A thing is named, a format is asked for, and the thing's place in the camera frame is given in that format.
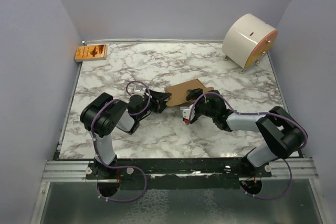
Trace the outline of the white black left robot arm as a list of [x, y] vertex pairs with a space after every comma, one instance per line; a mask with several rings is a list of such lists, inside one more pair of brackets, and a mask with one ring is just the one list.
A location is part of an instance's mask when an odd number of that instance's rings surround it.
[[92, 172], [87, 172], [87, 175], [99, 174], [104, 179], [112, 178], [117, 166], [112, 131], [118, 128], [132, 135], [147, 116], [164, 111], [171, 95], [154, 90], [135, 92], [126, 103], [104, 92], [86, 106], [80, 115], [80, 122], [90, 132], [95, 151], [94, 162], [90, 165]]

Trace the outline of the brown cardboard box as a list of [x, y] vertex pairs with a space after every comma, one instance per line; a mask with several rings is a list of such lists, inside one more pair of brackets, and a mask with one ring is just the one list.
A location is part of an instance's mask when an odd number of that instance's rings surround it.
[[193, 79], [187, 82], [169, 86], [165, 88], [165, 92], [171, 94], [166, 105], [168, 107], [172, 107], [187, 103], [188, 90], [194, 90], [198, 88], [203, 90], [202, 93], [213, 91], [215, 89], [214, 87], [205, 87], [199, 79]]

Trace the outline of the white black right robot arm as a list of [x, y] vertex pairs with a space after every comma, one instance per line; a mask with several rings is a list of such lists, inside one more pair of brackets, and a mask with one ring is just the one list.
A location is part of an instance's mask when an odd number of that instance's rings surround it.
[[246, 177], [254, 177], [266, 163], [287, 159], [307, 144], [306, 130], [280, 106], [265, 112], [239, 112], [217, 90], [206, 93], [201, 89], [190, 90], [187, 100], [191, 98], [195, 98], [191, 105], [180, 108], [185, 124], [193, 124], [200, 116], [206, 116], [220, 130], [262, 135], [264, 143], [242, 158], [240, 167]]

